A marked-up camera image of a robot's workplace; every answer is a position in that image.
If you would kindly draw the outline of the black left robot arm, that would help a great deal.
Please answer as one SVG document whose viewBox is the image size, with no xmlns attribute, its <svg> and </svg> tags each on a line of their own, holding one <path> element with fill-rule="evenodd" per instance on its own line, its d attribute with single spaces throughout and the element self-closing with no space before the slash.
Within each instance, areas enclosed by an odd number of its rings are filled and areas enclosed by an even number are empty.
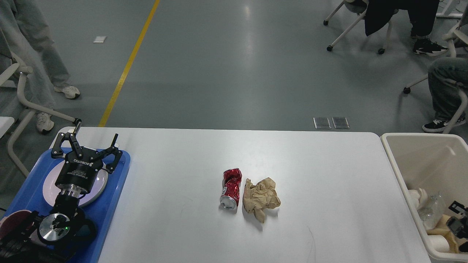
<svg viewBox="0 0 468 263">
<path fill-rule="evenodd" d="M 80 145 L 80 124 L 58 133 L 1 219 L 2 263 L 96 263 L 130 165 L 115 134 Z"/>
</svg>

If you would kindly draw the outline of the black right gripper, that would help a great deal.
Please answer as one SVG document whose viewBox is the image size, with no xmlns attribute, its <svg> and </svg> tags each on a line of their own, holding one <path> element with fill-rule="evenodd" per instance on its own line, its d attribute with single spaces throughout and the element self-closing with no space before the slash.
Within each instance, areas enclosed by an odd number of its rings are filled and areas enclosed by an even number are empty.
<svg viewBox="0 0 468 263">
<path fill-rule="evenodd" d="M 449 206 L 449 210 L 460 214 L 463 216 L 462 218 L 458 217 L 450 217 L 446 222 L 446 226 L 449 230 L 459 239 L 468 239 L 468 225 L 467 225 L 467 213 L 468 208 L 465 207 L 463 204 L 459 203 L 458 201 L 453 201 Z"/>
</svg>

